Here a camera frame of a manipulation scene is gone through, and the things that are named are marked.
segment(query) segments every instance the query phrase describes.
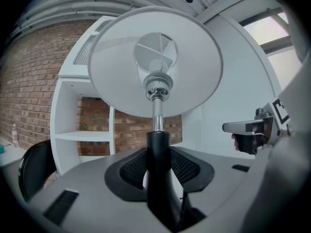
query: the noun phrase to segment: chair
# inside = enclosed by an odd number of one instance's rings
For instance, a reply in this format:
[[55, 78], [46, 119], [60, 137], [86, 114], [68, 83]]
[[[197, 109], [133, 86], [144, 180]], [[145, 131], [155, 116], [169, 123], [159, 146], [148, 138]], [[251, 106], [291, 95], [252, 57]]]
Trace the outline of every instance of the chair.
[[29, 201], [55, 171], [50, 140], [30, 147], [21, 159], [18, 169], [18, 184], [24, 199]]

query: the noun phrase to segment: person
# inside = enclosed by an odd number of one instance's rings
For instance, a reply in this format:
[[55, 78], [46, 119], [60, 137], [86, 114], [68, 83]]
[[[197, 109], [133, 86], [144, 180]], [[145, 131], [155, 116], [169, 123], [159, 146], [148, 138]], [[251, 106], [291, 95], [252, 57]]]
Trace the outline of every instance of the person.
[[[305, 33], [302, 30], [302, 27], [299, 25], [298, 20], [297, 18], [295, 18], [293, 12], [285, 4], [283, 4], [282, 6], [289, 22], [289, 32], [292, 37], [292, 43], [295, 48], [296, 54], [300, 62], [303, 62], [303, 60], [307, 56], [307, 53], [310, 51], [310, 43], [308, 41], [308, 37], [306, 37]], [[266, 141], [268, 141], [271, 136], [271, 125], [264, 125], [264, 136], [266, 138]], [[281, 131], [280, 138], [288, 136], [288, 130]], [[235, 135], [232, 134], [231, 138], [234, 139], [235, 150], [239, 151], [239, 144], [236, 140]]]

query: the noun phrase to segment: white lampshade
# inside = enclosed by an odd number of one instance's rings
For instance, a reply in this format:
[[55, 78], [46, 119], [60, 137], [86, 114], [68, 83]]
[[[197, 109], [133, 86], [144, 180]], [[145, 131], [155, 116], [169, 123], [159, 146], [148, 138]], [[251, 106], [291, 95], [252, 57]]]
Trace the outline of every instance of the white lampshade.
[[144, 7], [108, 23], [95, 38], [88, 60], [92, 84], [119, 111], [153, 117], [144, 79], [170, 76], [173, 87], [163, 103], [171, 117], [204, 103], [217, 89], [223, 60], [220, 49], [200, 22], [180, 11]]

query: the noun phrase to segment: plastic bottle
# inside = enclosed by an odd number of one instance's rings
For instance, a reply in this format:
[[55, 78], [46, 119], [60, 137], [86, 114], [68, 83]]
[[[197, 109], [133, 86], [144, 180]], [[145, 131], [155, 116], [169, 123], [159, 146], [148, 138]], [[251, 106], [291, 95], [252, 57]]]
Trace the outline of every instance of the plastic bottle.
[[17, 138], [16, 124], [13, 124], [13, 128], [12, 128], [12, 139], [13, 139], [14, 147], [17, 148], [17, 147], [18, 147], [18, 138]]

